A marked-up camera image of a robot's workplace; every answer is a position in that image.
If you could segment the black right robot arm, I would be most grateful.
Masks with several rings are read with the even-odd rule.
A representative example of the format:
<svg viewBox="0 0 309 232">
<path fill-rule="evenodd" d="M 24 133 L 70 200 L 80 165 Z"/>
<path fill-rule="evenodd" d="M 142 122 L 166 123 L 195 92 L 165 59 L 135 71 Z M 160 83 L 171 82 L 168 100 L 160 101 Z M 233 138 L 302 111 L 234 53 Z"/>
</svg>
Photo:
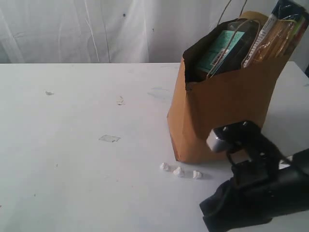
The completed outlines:
<svg viewBox="0 0 309 232">
<path fill-rule="evenodd" d="M 309 209 L 309 151 L 288 160 L 265 136 L 244 145 L 256 160 L 232 163 L 233 177 L 199 205 L 210 232 L 269 223 Z"/>
</svg>

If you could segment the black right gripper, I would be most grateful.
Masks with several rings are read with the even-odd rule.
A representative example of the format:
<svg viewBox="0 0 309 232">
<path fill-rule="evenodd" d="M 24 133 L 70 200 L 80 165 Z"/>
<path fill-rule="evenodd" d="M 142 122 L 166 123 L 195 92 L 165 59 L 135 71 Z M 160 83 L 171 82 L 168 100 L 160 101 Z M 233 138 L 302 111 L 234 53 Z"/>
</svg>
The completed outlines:
<svg viewBox="0 0 309 232">
<path fill-rule="evenodd" d="M 263 135 L 244 149 L 259 158 L 233 165 L 233 177 L 200 203 L 206 226 L 255 226 L 309 209 L 308 149 L 288 160 Z"/>
</svg>

